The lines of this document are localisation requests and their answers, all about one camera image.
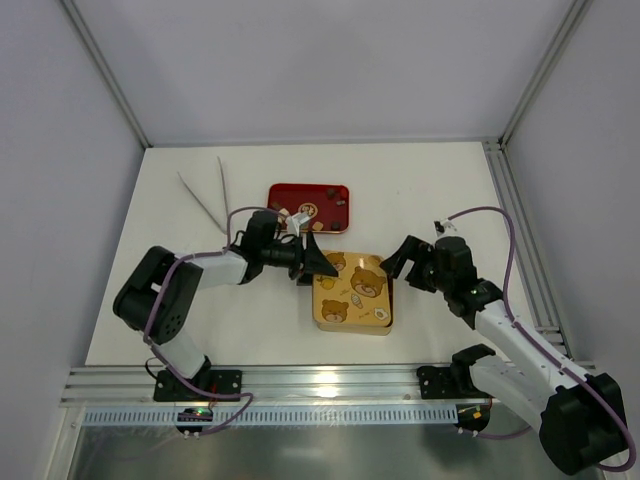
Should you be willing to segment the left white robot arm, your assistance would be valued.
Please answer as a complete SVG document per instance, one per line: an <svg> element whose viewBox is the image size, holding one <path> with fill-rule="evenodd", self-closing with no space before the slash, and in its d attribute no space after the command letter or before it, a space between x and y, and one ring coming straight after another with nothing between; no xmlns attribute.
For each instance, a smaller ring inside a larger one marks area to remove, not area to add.
<svg viewBox="0 0 640 480"><path fill-rule="evenodd" d="M244 396L241 371L214 369L185 329L199 291L246 285L265 267L285 269L298 285L338 274L318 247L307 214L247 211L246 227L219 251L178 255L150 248L115 297L114 314L141 333L164 366L155 375L156 402L237 402Z"/></svg>

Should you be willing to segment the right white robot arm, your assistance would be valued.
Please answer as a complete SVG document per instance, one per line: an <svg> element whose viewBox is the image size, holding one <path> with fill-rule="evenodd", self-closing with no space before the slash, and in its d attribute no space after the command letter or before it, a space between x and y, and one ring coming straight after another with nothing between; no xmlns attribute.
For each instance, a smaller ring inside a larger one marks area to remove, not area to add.
<svg viewBox="0 0 640 480"><path fill-rule="evenodd" d="M505 404L567 475L622 452L635 460L617 382L589 373L521 323L505 292L478 275L464 239L446 236L429 244L409 236L380 267L397 278L406 263L412 265L405 278L411 287L441 293L454 316L493 344L453 355L452 375L461 391L477 390Z"/></svg>

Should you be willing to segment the silver tin lid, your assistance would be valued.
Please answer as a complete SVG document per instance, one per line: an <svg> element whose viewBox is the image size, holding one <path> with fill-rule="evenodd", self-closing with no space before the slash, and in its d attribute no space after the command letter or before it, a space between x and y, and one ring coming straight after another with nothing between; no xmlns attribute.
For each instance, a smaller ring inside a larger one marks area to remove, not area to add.
<svg viewBox="0 0 640 480"><path fill-rule="evenodd" d="M393 284L374 254L325 250L339 273L315 276L312 313L315 323L387 325L393 323Z"/></svg>

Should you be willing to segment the gold chocolate box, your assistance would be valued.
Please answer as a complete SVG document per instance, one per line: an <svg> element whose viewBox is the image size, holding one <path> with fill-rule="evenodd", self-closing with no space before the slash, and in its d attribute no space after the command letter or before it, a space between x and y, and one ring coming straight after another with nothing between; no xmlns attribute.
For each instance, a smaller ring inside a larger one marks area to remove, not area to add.
<svg viewBox="0 0 640 480"><path fill-rule="evenodd" d="M317 322L316 326L318 329L326 332L386 336L391 332L393 323L389 323L387 325L361 325L344 322Z"/></svg>

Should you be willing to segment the metal tweezers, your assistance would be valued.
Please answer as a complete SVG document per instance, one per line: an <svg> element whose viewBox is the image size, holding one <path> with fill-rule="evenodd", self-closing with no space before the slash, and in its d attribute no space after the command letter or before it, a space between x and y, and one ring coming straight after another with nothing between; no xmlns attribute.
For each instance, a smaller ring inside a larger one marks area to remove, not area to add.
<svg viewBox="0 0 640 480"><path fill-rule="evenodd" d="M224 235L230 213L228 188L223 162L217 157L214 164L183 167L176 172L182 186Z"/></svg>

